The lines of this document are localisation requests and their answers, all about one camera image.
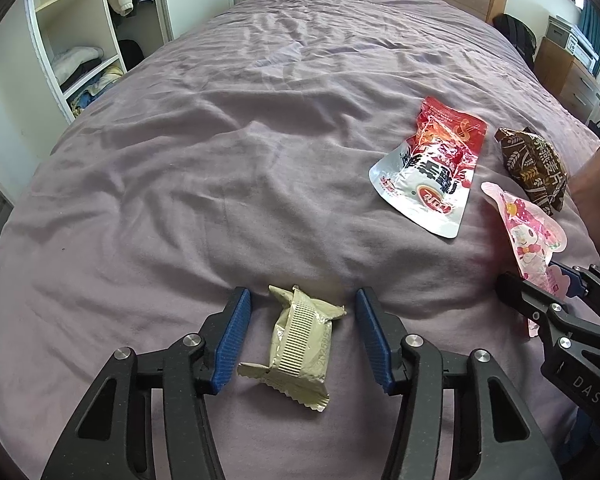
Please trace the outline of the pink cartoon shaped packet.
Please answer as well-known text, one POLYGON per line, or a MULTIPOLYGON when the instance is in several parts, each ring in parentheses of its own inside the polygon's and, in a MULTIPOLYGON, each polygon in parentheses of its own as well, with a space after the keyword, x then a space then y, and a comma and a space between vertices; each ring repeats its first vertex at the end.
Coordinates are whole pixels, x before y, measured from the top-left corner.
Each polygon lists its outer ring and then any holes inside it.
POLYGON ((534 203, 493 182, 483 182, 481 191, 500 213, 520 276, 544 292, 565 299, 569 280, 552 263, 554 253, 567 247, 567 235, 560 224, 534 203))

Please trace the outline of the brown oat snack packet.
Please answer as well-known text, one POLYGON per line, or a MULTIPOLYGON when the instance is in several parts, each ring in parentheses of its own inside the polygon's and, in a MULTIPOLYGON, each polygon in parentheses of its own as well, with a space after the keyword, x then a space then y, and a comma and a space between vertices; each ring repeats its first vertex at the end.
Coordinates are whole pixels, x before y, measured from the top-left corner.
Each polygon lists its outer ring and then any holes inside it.
POLYGON ((498 128, 503 164, 528 199, 551 216, 562 210, 568 172, 554 146, 530 128, 498 128))

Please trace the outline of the red white spicy snack pouch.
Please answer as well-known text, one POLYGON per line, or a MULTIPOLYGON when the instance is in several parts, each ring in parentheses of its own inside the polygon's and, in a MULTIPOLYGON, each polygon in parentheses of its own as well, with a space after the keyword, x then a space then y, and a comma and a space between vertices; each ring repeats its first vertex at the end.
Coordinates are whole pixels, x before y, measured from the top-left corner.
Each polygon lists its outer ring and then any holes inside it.
POLYGON ((452 240, 460 232, 485 138, 482 119, 428 96, 416 131, 370 168, 370 183, 405 218, 452 240))

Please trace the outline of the beige green snack packet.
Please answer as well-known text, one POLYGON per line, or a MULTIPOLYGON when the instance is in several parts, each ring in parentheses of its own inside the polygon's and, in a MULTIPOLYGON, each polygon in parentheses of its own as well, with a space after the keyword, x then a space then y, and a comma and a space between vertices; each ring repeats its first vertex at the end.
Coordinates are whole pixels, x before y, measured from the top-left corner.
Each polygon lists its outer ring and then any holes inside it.
POLYGON ((343 306, 312 298, 299 286, 268 288, 282 310, 274 323, 268 364, 241 362, 239 376, 254 379, 312 411, 324 412, 332 323, 344 318, 343 306))

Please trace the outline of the wooden nightstand drawers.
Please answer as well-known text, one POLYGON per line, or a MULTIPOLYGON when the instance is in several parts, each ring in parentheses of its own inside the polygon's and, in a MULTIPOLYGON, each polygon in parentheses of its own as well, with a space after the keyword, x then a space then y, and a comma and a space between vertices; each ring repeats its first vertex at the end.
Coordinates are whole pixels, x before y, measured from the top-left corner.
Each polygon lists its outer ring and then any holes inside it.
POLYGON ((542 86, 580 122, 586 124, 598 103, 594 76, 567 50, 543 37, 534 60, 534 73, 542 86))

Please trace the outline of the grey printer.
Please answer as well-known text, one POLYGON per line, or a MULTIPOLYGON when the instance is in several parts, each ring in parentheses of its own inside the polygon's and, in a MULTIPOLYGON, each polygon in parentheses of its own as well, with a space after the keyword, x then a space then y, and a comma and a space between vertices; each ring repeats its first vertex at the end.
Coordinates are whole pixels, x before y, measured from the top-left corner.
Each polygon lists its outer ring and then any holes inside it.
POLYGON ((545 36, 577 58, 590 73, 594 72, 600 57, 577 25, 560 16, 549 16, 545 36))

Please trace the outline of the teal curtain right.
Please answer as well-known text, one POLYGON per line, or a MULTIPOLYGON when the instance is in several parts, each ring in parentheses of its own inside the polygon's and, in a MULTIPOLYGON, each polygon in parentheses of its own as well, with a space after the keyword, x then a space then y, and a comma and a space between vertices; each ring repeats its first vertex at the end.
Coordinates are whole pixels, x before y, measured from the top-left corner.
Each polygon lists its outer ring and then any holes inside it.
POLYGON ((590 0, 584 0, 578 27, 597 55, 593 68, 593 75, 597 77, 600 74, 600 14, 590 0))

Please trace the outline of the black backpack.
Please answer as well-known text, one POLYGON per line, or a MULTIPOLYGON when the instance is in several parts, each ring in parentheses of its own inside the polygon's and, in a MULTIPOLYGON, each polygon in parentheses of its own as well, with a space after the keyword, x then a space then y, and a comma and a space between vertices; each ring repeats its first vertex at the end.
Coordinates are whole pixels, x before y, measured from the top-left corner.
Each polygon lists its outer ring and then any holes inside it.
POLYGON ((492 25, 512 44, 530 70, 533 70, 538 43, 532 30, 518 18, 506 13, 494 16, 492 25))

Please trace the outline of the purple bed sheet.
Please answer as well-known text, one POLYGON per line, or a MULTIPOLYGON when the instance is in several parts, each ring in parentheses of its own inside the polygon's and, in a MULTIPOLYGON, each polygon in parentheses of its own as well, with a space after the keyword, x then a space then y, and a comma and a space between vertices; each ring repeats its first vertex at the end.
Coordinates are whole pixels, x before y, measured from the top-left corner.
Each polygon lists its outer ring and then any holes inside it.
POLYGON ((237 286, 246 361, 268 359, 268 286, 343 306, 370 286, 440 349, 489 350, 561 445, 577 410, 495 295, 516 262, 486 196, 471 188, 445 240, 370 183, 427 96, 535 130, 570 172, 600 145, 499 32, 440 0, 242 0, 87 107, 0 237, 0 437, 22 471, 42 474, 114 349, 172 344, 237 286))

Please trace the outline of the folded clothes on shelf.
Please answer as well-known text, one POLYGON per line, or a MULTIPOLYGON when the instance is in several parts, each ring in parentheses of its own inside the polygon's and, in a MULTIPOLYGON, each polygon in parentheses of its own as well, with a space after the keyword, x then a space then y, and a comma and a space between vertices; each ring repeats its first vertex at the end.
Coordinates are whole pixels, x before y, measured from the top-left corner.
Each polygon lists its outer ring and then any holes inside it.
POLYGON ((83 63, 101 60, 103 56, 100 47, 73 47, 56 55, 50 65, 58 84, 64 84, 83 63))

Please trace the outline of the white wardrobe shelf unit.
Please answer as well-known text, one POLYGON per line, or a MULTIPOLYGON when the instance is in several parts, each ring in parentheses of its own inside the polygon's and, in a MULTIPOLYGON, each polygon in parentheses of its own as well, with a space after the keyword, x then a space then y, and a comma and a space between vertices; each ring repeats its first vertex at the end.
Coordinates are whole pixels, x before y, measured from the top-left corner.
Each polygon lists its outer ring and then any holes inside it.
POLYGON ((124 18, 108 0, 24 0, 34 46, 60 114, 67 122, 76 117, 73 100, 94 78, 116 66, 132 68, 126 44, 151 55, 164 44, 208 22, 228 9, 234 0, 135 0, 124 18), (58 84, 50 62, 73 47, 100 47, 101 60, 83 63, 58 84))

